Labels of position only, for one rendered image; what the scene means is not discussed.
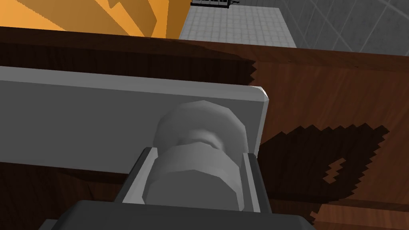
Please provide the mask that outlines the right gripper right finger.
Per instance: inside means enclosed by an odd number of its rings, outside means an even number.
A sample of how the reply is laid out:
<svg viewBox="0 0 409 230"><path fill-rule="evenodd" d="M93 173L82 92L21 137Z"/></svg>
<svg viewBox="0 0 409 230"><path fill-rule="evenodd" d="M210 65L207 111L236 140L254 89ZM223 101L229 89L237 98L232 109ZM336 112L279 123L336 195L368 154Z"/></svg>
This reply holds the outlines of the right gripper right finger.
<svg viewBox="0 0 409 230"><path fill-rule="evenodd" d="M272 213L266 188L261 176L257 157L253 153L243 153L240 166L244 212Z"/></svg>

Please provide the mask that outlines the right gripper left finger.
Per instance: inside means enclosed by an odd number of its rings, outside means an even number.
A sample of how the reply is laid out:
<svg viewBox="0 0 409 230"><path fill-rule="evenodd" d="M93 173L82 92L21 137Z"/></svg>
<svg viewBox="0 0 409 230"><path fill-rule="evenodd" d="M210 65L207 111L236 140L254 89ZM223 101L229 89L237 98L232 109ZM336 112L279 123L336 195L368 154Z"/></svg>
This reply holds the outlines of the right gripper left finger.
<svg viewBox="0 0 409 230"><path fill-rule="evenodd" d="M145 203L143 200L143 192L152 165L157 157L157 148L144 148L114 199L115 202L132 204Z"/></svg>

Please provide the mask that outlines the grey round knob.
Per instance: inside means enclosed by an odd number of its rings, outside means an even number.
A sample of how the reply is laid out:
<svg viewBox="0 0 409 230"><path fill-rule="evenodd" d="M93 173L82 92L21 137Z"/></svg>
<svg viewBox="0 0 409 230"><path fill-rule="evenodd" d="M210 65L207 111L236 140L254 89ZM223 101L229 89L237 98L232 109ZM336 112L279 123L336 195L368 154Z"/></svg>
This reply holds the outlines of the grey round knob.
<svg viewBox="0 0 409 230"><path fill-rule="evenodd" d="M246 129L228 108L208 101L176 106L159 121L158 157L148 175L146 204L242 211L240 168Z"/></svg>

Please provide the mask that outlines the grey drawer front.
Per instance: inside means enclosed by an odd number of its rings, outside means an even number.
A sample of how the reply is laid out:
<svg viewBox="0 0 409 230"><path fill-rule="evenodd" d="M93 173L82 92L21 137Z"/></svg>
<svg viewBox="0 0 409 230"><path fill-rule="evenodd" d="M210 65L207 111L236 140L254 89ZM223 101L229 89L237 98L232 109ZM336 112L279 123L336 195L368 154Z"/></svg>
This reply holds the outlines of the grey drawer front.
<svg viewBox="0 0 409 230"><path fill-rule="evenodd" d="M0 66L0 162L127 174L159 119L201 100L230 109L258 152L261 87Z"/></svg>

